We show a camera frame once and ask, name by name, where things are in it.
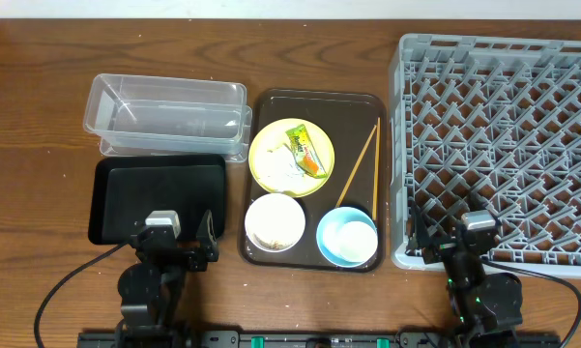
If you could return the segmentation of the white cup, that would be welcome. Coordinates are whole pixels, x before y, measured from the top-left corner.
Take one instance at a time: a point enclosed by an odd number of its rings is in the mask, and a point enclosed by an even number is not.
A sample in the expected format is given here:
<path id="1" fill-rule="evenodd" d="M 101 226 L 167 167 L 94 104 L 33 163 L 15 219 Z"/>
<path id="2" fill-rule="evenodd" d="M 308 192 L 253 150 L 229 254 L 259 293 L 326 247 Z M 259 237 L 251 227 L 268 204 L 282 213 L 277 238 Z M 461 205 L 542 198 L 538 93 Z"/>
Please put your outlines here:
<path id="1" fill-rule="evenodd" d="M 338 255 L 348 262 L 363 263 L 377 250 L 378 237 L 373 228 L 362 221 L 350 221 L 337 233 Z"/>

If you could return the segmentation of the white bowl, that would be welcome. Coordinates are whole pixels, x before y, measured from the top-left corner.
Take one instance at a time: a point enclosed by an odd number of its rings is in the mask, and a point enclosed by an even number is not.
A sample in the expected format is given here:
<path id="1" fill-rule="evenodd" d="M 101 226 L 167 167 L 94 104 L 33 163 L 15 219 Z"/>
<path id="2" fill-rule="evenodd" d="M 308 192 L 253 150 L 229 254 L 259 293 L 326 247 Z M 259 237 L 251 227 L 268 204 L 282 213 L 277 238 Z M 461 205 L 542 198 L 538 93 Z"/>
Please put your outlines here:
<path id="1" fill-rule="evenodd" d="M 305 212 L 300 203 L 282 193 L 255 199 L 245 216 L 247 238 L 266 252 L 283 252 L 296 245 L 305 232 Z"/>

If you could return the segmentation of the yellow plate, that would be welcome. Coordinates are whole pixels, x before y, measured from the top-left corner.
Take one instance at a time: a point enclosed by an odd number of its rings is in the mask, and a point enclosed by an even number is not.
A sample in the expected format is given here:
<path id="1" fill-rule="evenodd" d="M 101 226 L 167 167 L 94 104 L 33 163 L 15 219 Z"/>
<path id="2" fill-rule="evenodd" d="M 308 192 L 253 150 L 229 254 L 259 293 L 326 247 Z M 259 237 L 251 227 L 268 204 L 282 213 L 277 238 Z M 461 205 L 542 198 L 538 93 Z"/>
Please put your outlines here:
<path id="1" fill-rule="evenodd" d="M 316 177 L 301 168 L 292 150 L 288 132 L 303 126 L 310 140 L 308 149 L 317 157 L 323 175 Z M 298 118 L 273 121 L 260 130 L 248 153 L 249 170 L 255 182 L 267 192 L 279 192 L 292 197 L 314 193 L 333 174 L 334 146 L 327 134 L 314 123 Z"/>

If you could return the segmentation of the green snack wrapper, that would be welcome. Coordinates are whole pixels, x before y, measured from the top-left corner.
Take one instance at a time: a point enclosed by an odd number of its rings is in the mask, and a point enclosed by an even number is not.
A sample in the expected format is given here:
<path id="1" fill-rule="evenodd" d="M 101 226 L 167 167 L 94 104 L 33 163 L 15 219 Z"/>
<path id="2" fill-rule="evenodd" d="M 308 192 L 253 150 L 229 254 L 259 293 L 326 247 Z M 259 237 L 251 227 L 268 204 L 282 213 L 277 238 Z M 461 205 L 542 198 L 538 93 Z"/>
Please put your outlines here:
<path id="1" fill-rule="evenodd" d="M 327 172 L 318 158 L 305 125 L 299 124 L 295 128 L 287 130 L 285 133 L 289 139 L 295 163 L 298 164 L 305 174 L 315 179 L 326 178 Z"/>

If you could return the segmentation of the white tissue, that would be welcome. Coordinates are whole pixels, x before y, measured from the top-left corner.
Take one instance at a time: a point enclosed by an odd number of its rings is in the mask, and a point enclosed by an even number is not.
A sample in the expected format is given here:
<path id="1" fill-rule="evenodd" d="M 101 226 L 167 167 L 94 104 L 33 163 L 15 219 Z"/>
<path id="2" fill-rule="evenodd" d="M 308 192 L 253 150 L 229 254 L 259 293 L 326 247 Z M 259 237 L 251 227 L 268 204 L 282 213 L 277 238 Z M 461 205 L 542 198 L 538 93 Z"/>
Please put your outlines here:
<path id="1" fill-rule="evenodd" d="M 262 179 L 273 191 L 295 190 L 304 178 L 291 150 L 282 144 L 264 154 Z"/>

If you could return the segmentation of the blue bowl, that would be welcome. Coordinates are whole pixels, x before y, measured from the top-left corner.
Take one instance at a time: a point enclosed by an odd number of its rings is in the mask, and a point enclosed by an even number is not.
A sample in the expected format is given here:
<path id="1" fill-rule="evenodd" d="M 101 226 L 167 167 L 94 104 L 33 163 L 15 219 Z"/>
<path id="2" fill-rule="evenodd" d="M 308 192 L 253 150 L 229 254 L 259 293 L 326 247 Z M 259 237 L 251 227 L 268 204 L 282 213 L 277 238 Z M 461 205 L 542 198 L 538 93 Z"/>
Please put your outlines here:
<path id="1" fill-rule="evenodd" d="M 377 228 L 371 217 L 362 210 L 353 207 L 339 207 L 329 211 L 321 218 L 316 230 L 316 244 L 318 245 L 321 254 L 329 262 L 341 268 L 356 268 L 367 264 L 377 254 L 379 247 L 378 238 L 376 252 L 363 263 L 348 262 L 342 259 L 338 255 L 337 233 L 343 224 L 350 221 L 362 221 L 369 224 L 378 237 Z"/>

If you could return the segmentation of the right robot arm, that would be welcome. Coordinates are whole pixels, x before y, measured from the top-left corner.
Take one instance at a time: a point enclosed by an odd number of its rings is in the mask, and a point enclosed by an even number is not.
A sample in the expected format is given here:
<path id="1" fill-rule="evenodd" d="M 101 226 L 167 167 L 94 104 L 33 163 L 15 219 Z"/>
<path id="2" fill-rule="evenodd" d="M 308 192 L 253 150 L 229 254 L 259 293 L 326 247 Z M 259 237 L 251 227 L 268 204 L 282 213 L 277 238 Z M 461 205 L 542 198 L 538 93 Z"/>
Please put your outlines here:
<path id="1" fill-rule="evenodd" d="M 411 205 L 409 247 L 419 248 L 425 264 L 441 263 L 447 290 L 460 325 L 453 330 L 457 347 L 518 347 L 515 327 L 522 323 L 522 285 L 512 273 L 489 275 L 481 256 L 496 245 L 500 223 L 486 210 L 465 213 L 452 232 L 430 232 L 421 211 Z"/>

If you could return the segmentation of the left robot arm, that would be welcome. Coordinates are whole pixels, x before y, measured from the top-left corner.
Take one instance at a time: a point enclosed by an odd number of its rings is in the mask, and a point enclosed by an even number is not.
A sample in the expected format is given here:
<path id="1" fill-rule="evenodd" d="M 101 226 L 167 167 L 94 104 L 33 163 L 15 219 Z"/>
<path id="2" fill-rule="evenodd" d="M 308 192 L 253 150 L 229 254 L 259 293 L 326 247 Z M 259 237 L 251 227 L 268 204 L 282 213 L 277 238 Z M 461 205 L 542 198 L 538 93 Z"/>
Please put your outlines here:
<path id="1" fill-rule="evenodd" d="M 197 339 L 189 326 L 175 321 L 177 304 L 188 273 L 204 272 L 218 261 L 212 212 L 207 210 L 195 230 L 195 243 L 179 246 L 179 216 L 153 211 L 129 245 L 139 262 L 118 280 L 123 319 L 114 333 L 115 347 L 191 347 Z"/>

